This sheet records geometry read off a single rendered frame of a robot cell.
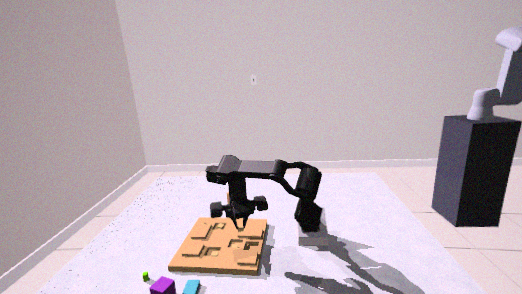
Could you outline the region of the purple cube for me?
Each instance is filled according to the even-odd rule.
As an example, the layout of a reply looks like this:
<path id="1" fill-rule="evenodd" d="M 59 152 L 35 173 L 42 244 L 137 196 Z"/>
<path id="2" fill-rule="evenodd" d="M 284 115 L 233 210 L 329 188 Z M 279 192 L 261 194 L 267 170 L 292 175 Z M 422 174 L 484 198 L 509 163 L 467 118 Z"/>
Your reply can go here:
<path id="1" fill-rule="evenodd" d="M 150 294 L 177 294 L 175 280 L 161 276 L 150 287 Z"/>

